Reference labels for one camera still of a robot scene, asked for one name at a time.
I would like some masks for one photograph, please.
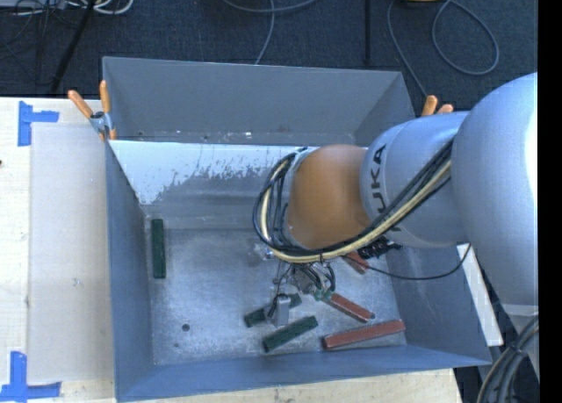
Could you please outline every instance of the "metal bracket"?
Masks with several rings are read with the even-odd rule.
[[[112,116],[108,112],[97,112],[96,114],[92,114],[89,121],[98,134],[105,133],[105,128],[109,131],[113,129]]]

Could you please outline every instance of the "wooden table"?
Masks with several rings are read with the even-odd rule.
[[[57,368],[62,367],[62,364],[64,364],[61,359],[56,357],[34,357],[33,354],[38,349],[35,347],[30,348],[33,345],[32,333],[30,334],[30,313],[36,309],[34,305],[38,301],[48,300],[49,295],[47,292],[47,295],[43,293],[37,296],[30,296],[30,288],[35,286],[35,283],[30,278],[34,276],[30,274],[30,248],[32,246],[33,234],[31,223],[33,196],[31,188],[32,165],[34,162],[32,160],[32,152],[35,139],[32,138],[31,146],[18,146],[18,104],[20,100],[31,104],[34,112],[44,110],[59,112],[59,120],[56,124],[52,124],[52,126],[60,129],[74,127],[80,130],[80,133],[82,132],[81,130],[84,130],[84,133],[90,133],[91,141],[97,142],[100,150],[102,149],[102,141],[91,129],[87,119],[69,100],[0,97],[0,245],[2,246],[0,250],[0,262],[2,264],[0,266],[0,385],[8,383],[10,379],[8,370],[11,351],[19,351],[26,354],[28,365],[30,366],[34,363],[39,363],[40,359],[44,362],[47,361],[53,377],[58,376]],[[94,112],[101,110],[99,101],[88,101],[88,103]],[[39,126],[39,123],[32,124],[32,135],[40,131]],[[41,160],[48,161],[48,158],[42,157]],[[74,162],[73,165],[68,166],[67,164],[65,167],[74,167],[74,170],[65,169],[64,172],[67,174],[77,174],[76,177],[80,177],[81,164]],[[50,185],[56,187],[57,183],[50,183]],[[68,198],[70,198],[73,193],[77,193],[80,190],[68,189],[67,191]],[[99,197],[101,198],[100,202],[103,202],[104,195]],[[100,202],[93,205],[101,205],[99,207],[104,208],[104,202]],[[68,217],[73,222],[79,221],[85,227],[104,223],[100,220],[92,220],[91,218],[94,217],[92,212],[86,212],[82,206],[72,208],[71,214]],[[104,239],[98,241],[101,242],[102,246],[105,245]],[[109,284],[108,277],[101,278],[103,279],[98,279],[97,281],[102,286]],[[57,276],[46,277],[46,280],[57,279],[59,279]],[[81,282],[78,278],[75,278],[74,283],[67,283],[69,289],[71,289],[70,286],[73,286],[74,289],[80,288],[80,284]],[[67,311],[67,307],[65,307],[67,304],[66,299],[61,299],[56,304],[61,313]],[[42,401],[115,401],[113,397],[112,374],[106,366],[108,363],[112,364],[111,355],[107,355],[107,351],[111,351],[111,349],[106,348],[105,345],[101,346],[103,348],[98,349],[97,345],[95,345],[95,342],[100,342],[100,339],[111,339],[111,333],[104,333],[104,336],[101,338],[98,335],[92,341],[92,338],[88,337],[88,333],[92,333],[92,327],[90,325],[85,326],[86,320],[82,320],[80,314],[77,313],[75,320],[72,322],[74,325],[70,328],[61,327],[61,330],[74,329],[77,333],[80,333],[80,339],[78,340],[75,337],[69,337],[69,344],[81,342],[83,344],[81,349],[90,349],[88,351],[98,351],[100,352],[99,354],[103,354],[104,357],[102,358],[92,357],[92,364],[94,362],[97,364],[101,363],[101,369],[97,369],[95,364],[90,367],[89,364],[83,363],[81,366],[83,371],[77,370],[75,377],[71,379],[66,379],[65,374],[68,375],[68,373],[61,369],[61,375],[56,379],[57,381],[62,381],[61,396],[58,398],[46,398]],[[92,324],[96,323],[96,321],[89,320],[88,323]],[[33,374],[30,374],[28,376],[29,385],[44,384],[41,380],[33,380]],[[304,403],[316,401],[337,401],[341,403],[367,401],[377,401],[380,403],[462,402],[452,370],[356,378],[311,385],[279,386],[252,391],[215,393],[178,399],[159,399],[157,401],[183,403],[243,401],[251,403]]]

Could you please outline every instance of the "orange clip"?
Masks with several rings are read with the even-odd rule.
[[[431,116],[432,114],[436,114],[437,104],[439,101],[435,96],[427,96],[425,99],[425,105],[423,106],[423,110],[421,110],[422,116]],[[453,112],[453,105],[452,104],[444,104],[437,114],[445,114],[447,112]]]

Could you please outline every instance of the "black cable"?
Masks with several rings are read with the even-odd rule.
[[[418,88],[420,89],[421,93],[423,96],[427,96],[428,93],[426,92],[425,88],[423,87],[422,83],[420,82],[418,76],[415,74],[414,70],[412,69],[412,66],[410,65],[409,61],[406,59],[406,56],[402,53],[402,50],[400,49],[400,45],[398,43],[398,41],[396,40],[396,37],[394,35],[394,31],[393,31],[393,26],[392,26],[392,22],[391,22],[391,10],[394,6],[394,3],[397,0],[392,0],[390,2],[390,4],[388,5],[388,10],[386,11],[386,23],[388,25],[388,31],[390,32],[390,36],[393,40],[393,44],[394,47],[396,48],[396,50],[398,51],[398,54],[400,55],[400,58],[402,59],[402,61],[404,62],[404,65],[406,66],[408,72],[410,73],[410,75],[414,78],[415,83],[417,84]],[[439,20],[439,18],[441,17],[443,11],[445,10],[445,8],[447,6],[449,6],[450,4],[455,4],[458,8],[460,8],[461,10],[465,11],[469,16],[471,16],[472,18],[474,18],[476,20],[476,22],[478,22],[485,30],[485,32],[488,34],[488,36],[490,37],[490,39],[492,40],[493,44],[494,44],[494,61],[492,63],[492,65],[485,69],[485,70],[480,70],[480,71],[473,71],[473,70],[468,70],[465,68],[461,68],[459,67],[457,64],[453,63],[451,60],[449,60],[445,54],[443,53],[443,51],[441,50],[441,48],[439,47],[439,45],[437,44],[437,39],[436,39],[436,27],[437,27],[437,21]],[[483,76],[485,74],[488,74],[490,72],[492,72],[492,70],[494,70],[496,68],[496,66],[498,65],[498,62],[500,60],[500,48],[498,47],[498,43],[495,40],[494,35],[492,34],[492,32],[490,31],[490,29],[486,26],[486,24],[484,24],[484,22],[478,17],[476,16],[472,11],[468,10],[466,7],[464,7],[462,4],[459,4],[457,2],[455,2],[454,0],[445,0],[444,3],[442,4],[442,6],[439,8],[439,10],[437,11],[436,16],[433,19],[433,24],[431,27],[431,39],[434,45],[434,48],[436,49],[436,51],[439,53],[439,55],[441,55],[441,57],[443,58],[443,60],[449,64],[452,68],[456,69],[457,71],[463,73],[463,74],[467,74],[470,76]]]
[[[330,273],[330,291],[334,292],[335,291],[335,273],[334,273],[334,269],[332,269],[332,266],[327,263],[326,264],[326,269],[328,269],[329,273]]]
[[[284,176],[287,171],[289,170],[290,166],[291,166],[291,161],[292,159],[294,159],[294,156],[291,158],[291,160],[285,165],[284,169],[281,170],[278,174],[277,174],[277,178],[276,180],[271,180],[272,177],[272,173],[273,170],[275,170],[280,164],[281,162],[284,160],[282,159],[280,162],[277,163],[277,166],[274,167],[274,169],[272,170],[272,172],[270,173],[270,177],[268,179],[268,183],[264,186],[262,192],[260,192],[255,204],[254,204],[254,212],[253,212],[253,222],[254,222],[254,229],[256,230],[257,234],[259,235],[260,239],[266,244],[268,245],[270,248],[274,248],[275,250],[279,250],[279,251],[283,251],[286,254],[289,255],[294,255],[294,256],[305,256],[305,255],[318,255],[318,254],[325,254],[331,250],[337,249],[337,248],[341,248],[344,247],[345,245],[349,244],[350,242],[356,241],[357,239],[367,235],[369,232],[371,232],[374,228],[376,228],[384,219],[386,219],[386,217],[390,214],[390,212],[396,207],[398,206],[398,204],[406,197],[406,195],[421,181],[424,179],[424,177],[426,176],[426,174],[428,174],[429,171],[434,171],[438,168],[441,167],[441,165],[443,165],[449,158],[450,158],[450,152],[451,152],[451,148],[452,148],[452,143],[454,141],[454,136],[439,150],[439,152],[437,152],[436,155],[434,155],[434,157],[429,160],[429,162],[427,162],[425,164],[425,166],[416,174],[416,176],[408,183],[408,185],[399,193],[398,196],[396,196],[396,198],[386,207],[386,209],[381,212],[379,214],[379,216],[372,221],[372,223],[365,228],[365,230],[360,233],[358,236],[356,236],[355,238],[351,238],[348,239],[346,241],[343,242],[338,242],[334,245],[325,247],[325,248],[317,248],[317,249],[308,249],[308,248],[302,248],[300,246],[295,246],[293,244],[278,244],[275,242],[275,240],[272,238],[271,241],[265,239],[265,237],[263,236],[263,234],[261,233],[261,229],[259,227],[259,224],[257,222],[258,220],[258,209],[260,206],[260,202],[263,198],[264,193],[268,190],[268,189],[272,189],[274,186],[274,182],[276,180],[278,180],[281,176]],[[395,225],[398,225],[398,223],[400,223],[400,221],[397,221],[395,224],[393,224],[393,227]]]
[[[252,13],[272,13],[272,12],[276,12],[279,13],[281,11],[292,11],[292,10],[298,10],[300,8],[304,8],[310,4],[313,4],[314,2],[316,2],[317,0],[306,0],[305,2],[301,2],[300,4],[294,4],[294,5],[289,5],[289,6],[285,6],[285,7],[281,7],[281,8],[248,8],[245,6],[240,6],[237,4],[233,4],[232,2],[230,2],[229,0],[222,0],[225,4],[232,6],[233,8],[236,8],[238,10],[242,10],[242,11],[248,11],[248,12],[252,12]]]
[[[267,49],[268,45],[270,44],[271,35],[273,34],[273,27],[275,25],[275,14],[278,13],[278,12],[281,12],[281,11],[292,11],[292,10],[304,8],[305,6],[313,4],[317,0],[307,0],[307,1],[302,2],[300,4],[290,5],[290,6],[286,6],[286,7],[283,7],[283,8],[275,8],[273,0],[269,0],[270,1],[270,8],[269,9],[247,8],[247,7],[237,5],[237,4],[233,4],[229,0],[222,0],[222,1],[225,4],[235,8],[237,10],[247,11],[247,12],[251,12],[251,13],[265,13],[265,14],[271,15],[270,29],[269,29],[269,32],[267,34],[267,38],[266,38],[266,40],[263,44],[263,47],[262,47],[262,50],[261,50],[260,54],[257,56],[257,59],[254,62],[254,64],[259,64],[259,62],[263,58],[263,54],[265,53],[265,50]]]
[[[492,393],[501,389],[505,394],[509,380],[516,372],[516,366],[519,365],[521,359],[526,355],[525,348],[532,341],[533,337],[538,333],[538,315],[533,317],[519,334],[515,342],[508,345],[498,360],[488,372],[483,385],[480,388],[478,403],[487,403]]]
[[[271,6],[270,30],[267,33],[267,38],[265,39],[265,42],[263,43],[262,50],[261,50],[260,54],[257,56],[256,62],[254,64],[259,64],[259,62],[262,60],[263,54],[265,54],[265,50],[267,49],[268,45],[270,44],[271,35],[273,34],[273,27],[275,26],[275,12],[273,11],[273,10],[275,10],[275,4],[273,3],[273,0],[270,0],[270,6]]]
[[[461,258],[461,260],[451,270],[449,270],[448,272],[444,272],[444,273],[439,274],[439,275],[433,275],[433,276],[430,276],[430,277],[405,277],[403,275],[397,275],[395,273],[387,272],[386,270],[377,269],[376,267],[372,267],[370,265],[365,265],[363,263],[360,263],[358,260],[356,260],[354,258],[351,258],[347,255],[344,255],[344,257],[349,259],[350,261],[353,261],[354,263],[362,264],[364,267],[366,267],[369,270],[374,270],[375,272],[382,273],[383,275],[387,275],[387,276],[392,277],[392,278],[399,278],[401,280],[407,280],[407,281],[429,281],[429,280],[437,280],[439,278],[448,277],[449,275],[452,275],[453,273],[455,273],[465,262],[465,259],[468,256],[469,251],[470,251],[470,247],[466,249],[465,254]]]

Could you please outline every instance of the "green block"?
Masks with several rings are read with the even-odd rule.
[[[244,316],[244,322],[246,322],[246,327],[250,328],[258,323],[265,322],[265,309],[256,309],[253,313],[246,314]]]
[[[292,341],[296,337],[299,337],[316,327],[318,327],[318,321],[313,315],[305,317],[304,319],[299,319],[292,324],[279,329],[275,333],[265,336],[262,339],[263,349],[265,349],[266,353],[269,353],[273,349]]]
[[[164,247],[164,221],[152,219],[150,226],[152,238],[152,273],[154,278],[166,277],[166,248]]]

